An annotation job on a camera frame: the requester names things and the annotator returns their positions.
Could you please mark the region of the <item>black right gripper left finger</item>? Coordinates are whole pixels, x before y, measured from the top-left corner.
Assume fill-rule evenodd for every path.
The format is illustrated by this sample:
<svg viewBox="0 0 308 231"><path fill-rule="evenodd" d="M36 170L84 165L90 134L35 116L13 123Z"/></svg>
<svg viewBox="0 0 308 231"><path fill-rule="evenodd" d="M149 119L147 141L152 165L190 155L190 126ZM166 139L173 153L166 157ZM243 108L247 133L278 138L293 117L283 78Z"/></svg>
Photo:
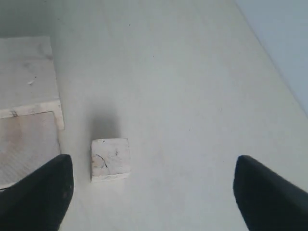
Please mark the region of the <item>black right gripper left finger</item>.
<svg viewBox="0 0 308 231"><path fill-rule="evenodd" d="M71 156L60 154L0 194L2 231L57 231L74 193Z"/></svg>

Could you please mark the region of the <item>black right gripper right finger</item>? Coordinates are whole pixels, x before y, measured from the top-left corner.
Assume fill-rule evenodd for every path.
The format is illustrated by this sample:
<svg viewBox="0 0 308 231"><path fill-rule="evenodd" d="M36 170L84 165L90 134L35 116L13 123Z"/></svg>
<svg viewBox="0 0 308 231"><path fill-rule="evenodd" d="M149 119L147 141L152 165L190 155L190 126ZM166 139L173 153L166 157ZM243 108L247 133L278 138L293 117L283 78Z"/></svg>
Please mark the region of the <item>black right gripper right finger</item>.
<svg viewBox="0 0 308 231"><path fill-rule="evenodd" d="M308 194L248 155L237 158L233 194L250 231L306 231Z"/></svg>

